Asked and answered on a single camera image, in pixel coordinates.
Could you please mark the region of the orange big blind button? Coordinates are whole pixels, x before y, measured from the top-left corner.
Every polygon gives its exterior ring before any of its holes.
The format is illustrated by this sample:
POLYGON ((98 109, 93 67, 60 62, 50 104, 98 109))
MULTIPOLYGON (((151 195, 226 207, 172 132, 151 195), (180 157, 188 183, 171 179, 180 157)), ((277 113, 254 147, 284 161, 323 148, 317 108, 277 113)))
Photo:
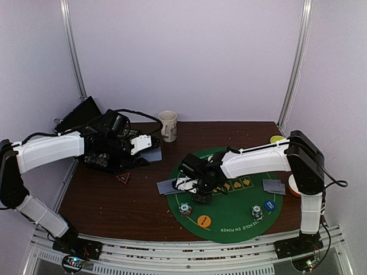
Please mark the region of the orange big blind button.
POLYGON ((201 228, 208 228, 212 224, 212 219, 208 215, 200 215, 197 218, 197 224, 201 228))

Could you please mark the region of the poker chip stack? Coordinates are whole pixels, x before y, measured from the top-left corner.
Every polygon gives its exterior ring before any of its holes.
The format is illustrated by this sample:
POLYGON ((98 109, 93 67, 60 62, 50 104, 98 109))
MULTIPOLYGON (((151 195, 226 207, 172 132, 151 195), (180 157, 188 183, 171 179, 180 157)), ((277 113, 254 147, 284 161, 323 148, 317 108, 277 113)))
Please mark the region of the poker chip stack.
POLYGON ((180 203, 178 206, 178 210, 179 210, 179 213, 184 217, 187 217, 192 213, 192 207, 187 202, 180 203))
POLYGON ((263 221, 263 211, 260 205, 251 206, 251 215, 254 221, 263 221))

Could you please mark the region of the blue playing card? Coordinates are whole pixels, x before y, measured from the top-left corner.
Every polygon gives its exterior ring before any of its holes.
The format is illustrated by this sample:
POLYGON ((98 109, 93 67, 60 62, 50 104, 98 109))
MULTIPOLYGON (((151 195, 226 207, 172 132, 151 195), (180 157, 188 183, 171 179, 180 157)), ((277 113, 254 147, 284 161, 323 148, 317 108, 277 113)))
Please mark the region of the blue playing card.
POLYGON ((285 195, 286 194, 286 186, 285 184, 275 184, 269 187, 267 190, 269 193, 285 195))
POLYGON ((176 189, 173 187, 173 179, 164 180, 157 183, 158 192, 160 195, 173 193, 176 189))
POLYGON ((263 179, 263 189, 264 191, 267 191, 270 186, 280 183, 281 181, 278 179, 263 179))

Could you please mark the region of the blue small blind button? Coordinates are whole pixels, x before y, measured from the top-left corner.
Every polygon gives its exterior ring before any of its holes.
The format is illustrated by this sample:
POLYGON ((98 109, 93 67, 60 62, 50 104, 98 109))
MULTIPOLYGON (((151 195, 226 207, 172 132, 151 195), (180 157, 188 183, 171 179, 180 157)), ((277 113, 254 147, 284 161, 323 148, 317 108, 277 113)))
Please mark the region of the blue small blind button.
POLYGON ((275 211, 276 210, 276 203, 274 201, 272 201, 272 200, 267 200, 264 203, 264 208, 267 211, 275 211))

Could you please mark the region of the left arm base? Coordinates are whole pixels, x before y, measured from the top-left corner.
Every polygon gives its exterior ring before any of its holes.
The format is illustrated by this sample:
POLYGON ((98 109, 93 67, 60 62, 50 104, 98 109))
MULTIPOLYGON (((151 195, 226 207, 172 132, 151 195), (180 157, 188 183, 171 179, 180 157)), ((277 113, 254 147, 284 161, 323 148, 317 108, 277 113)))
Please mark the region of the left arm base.
POLYGON ((56 237, 53 241, 53 250, 70 254, 82 260, 98 260, 100 258, 103 244, 99 241, 92 241, 77 237, 67 242, 65 238, 56 237))

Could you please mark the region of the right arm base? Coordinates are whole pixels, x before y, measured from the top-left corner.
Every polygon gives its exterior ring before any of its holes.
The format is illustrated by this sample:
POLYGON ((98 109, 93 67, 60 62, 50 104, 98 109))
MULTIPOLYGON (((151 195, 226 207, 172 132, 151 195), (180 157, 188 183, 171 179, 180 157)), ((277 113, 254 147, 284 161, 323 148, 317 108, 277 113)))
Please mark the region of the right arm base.
POLYGON ((315 248, 321 249, 323 242, 319 232, 304 234, 300 231, 297 237, 276 241, 274 248, 278 259, 284 259, 311 253, 315 248))

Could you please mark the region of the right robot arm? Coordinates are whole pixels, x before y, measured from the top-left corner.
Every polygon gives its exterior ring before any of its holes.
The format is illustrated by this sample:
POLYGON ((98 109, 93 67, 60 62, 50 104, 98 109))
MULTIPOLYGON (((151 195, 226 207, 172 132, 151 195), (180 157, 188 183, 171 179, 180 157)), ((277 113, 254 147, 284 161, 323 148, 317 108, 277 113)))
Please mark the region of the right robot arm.
POLYGON ((178 166, 172 182, 176 190, 192 193, 194 201, 210 204, 214 189, 223 188, 229 179, 265 172, 291 172, 301 195, 302 234, 294 248, 305 253, 316 243, 325 193, 323 153, 302 131, 292 131, 288 138, 247 149, 227 147, 201 159, 187 154, 178 166))

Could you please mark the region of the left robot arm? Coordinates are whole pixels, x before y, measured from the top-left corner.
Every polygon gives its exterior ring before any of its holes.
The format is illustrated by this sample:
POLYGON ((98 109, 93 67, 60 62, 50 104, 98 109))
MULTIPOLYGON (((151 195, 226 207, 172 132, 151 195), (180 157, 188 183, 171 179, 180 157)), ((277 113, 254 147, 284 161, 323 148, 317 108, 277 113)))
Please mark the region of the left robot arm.
POLYGON ((36 132, 23 141, 1 141, 1 203, 13 209, 52 236, 69 254, 83 246, 78 232, 61 215, 37 199, 24 185, 28 171, 67 158, 81 158, 88 168, 119 173, 126 168, 148 164, 140 156, 153 146, 151 134, 132 134, 126 110, 109 110, 78 125, 56 133, 36 132))

